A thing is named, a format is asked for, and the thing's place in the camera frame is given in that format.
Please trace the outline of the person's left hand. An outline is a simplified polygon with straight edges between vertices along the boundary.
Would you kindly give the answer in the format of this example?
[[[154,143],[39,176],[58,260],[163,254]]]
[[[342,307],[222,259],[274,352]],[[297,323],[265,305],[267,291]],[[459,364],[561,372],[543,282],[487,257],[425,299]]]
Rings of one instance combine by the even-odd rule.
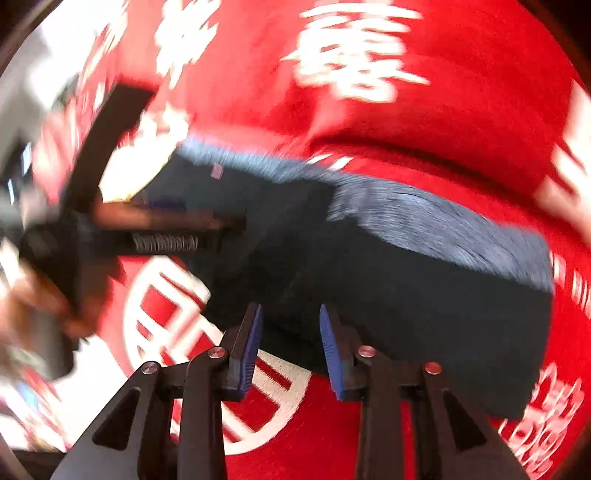
[[[18,258],[16,246],[1,241],[1,345],[35,356],[57,346],[64,334],[72,339],[93,335],[97,317],[89,303],[88,318],[74,313],[69,303],[43,275]]]

